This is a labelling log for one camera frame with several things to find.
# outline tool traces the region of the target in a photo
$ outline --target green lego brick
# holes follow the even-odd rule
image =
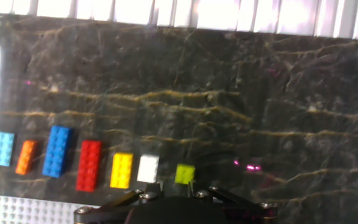
[[[194,172],[196,168],[191,165],[178,164],[177,174],[175,176],[175,183],[189,184],[194,179]]]

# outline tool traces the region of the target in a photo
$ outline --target light blue lego brick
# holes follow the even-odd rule
[[[47,153],[44,160],[42,175],[60,177],[64,170],[71,129],[53,126],[50,130]]]
[[[14,137],[15,134],[0,132],[0,166],[11,163]]]

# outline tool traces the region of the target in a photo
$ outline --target black marble surface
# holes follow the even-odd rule
[[[280,223],[358,223],[358,40],[0,16],[0,46],[0,131],[17,136],[2,195],[101,205],[124,194],[109,188],[113,154],[151,153],[167,195],[186,192],[183,162],[278,203]],[[55,124],[75,129],[58,179],[42,175]],[[21,176],[27,139],[41,144]],[[92,194],[75,191],[84,139],[103,141]]]

